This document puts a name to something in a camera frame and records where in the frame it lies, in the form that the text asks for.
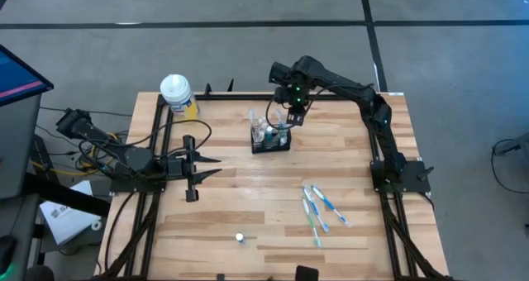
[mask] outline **white lid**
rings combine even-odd
[[[191,87],[183,75],[170,74],[160,84],[160,91],[166,100],[180,102],[188,99]]]

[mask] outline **wooden tabletop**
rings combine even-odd
[[[393,109],[398,148],[410,160],[416,159],[417,144],[404,96],[383,95]],[[138,94],[127,141],[150,134],[157,97],[158,93]],[[198,170],[220,167],[222,171],[197,187],[198,202],[185,202],[186,181],[168,183],[160,202],[149,279],[215,279],[217,274],[225,274],[226,279],[293,279],[298,264],[319,269],[322,280],[392,279],[379,196],[369,171],[369,137],[358,107],[347,101],[315,102],[304,125],[292,129],[290,151],[253,155],[248,110],[264,115],[266,104],[199,101],[201,119],[213,129],[211,139],[199,151],[222,162],[197,164]],[[180,146],[184,134],[200,141],[207,130],[196,123],[178,124],[169,149]],[[161,145],[161,133],[158,143]],[[301,186],[311,184],[353,224],[344,226],[316,198],[330,227],[326,234],[317,225],[322,248],[313,244],[301,202]],[[126,196],[122,193],[112,200],[109,222],[114,221]],[[130,238],[137,196],[119,218],[111,260]],[[431,205],[416,194],[406,194],[403,199],[412,239],[434,268],[448,274]],[[244,245],[236,241],[237,232],[245,235]],[[139,247],[137,273],[143,244]],[[398,247],[405,274],[400,241]],[[99,254],[101,264],[105,248],[103,245]]]

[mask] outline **black stand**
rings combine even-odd
[[[23,195],[36,193],[45,200],[101,217],[106,217],[110,210],[109,202],[53,183],[48,179],[39,178],[34,174],[26,173],[22,192]]]

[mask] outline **blue toothbrush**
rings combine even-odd
[[[321,247],[322,242],[320,241],[320,237],[317,236],[316,227],[314,226],[314,221],[312,220],[311,210],[308,208],[307,200],[305,198],[301,198],[303,200],[303,207],[305,208],[305,213],[307,213],[308,223],[311,226],[312,234],[314,235],[314,245]]]
[[[338,210],[336,210],[336,208],[332,205],[331,202],[329,202],[329,200],[325,197],[325,195],[323,195],[323,193],[320,191],[320,189],[317,188],[316,185],[312,185],[311,186],[312,188],[312,191],[314,191],[314,193],[322,199],[322,201],[332,210],[336,213],[336,215],[338,215],[338,217],[340,218],[340,220],[342,222],[344,222],[344,224],[346,226],[351,226],[351,224],[347,221],[347,219],[345,217],[343,217],[343,215],[340,214],[340,212],[338,212]]]
[[[317,210],[316,203],[314,203],[314,198],[312,198],[311,192],[308,191],[307,186],[303,186],[303,191],[305,192],[305,196],[307,197],[308,202],[312,206],[312,210],[314,211],[314,215],[316,215],[316,219],[322,225],[323,231],[329,232],[329,226],[327,226],[327,224],[325,224],[325,222],[322,220],[322,217],[320,217],[320,212]]]

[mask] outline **green light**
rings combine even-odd
[[[6,273],[0,275],[0,280],[4,280],[7,278],[7,276],[13,271],[13,264],[10,264],[9,267],[6,270]]]

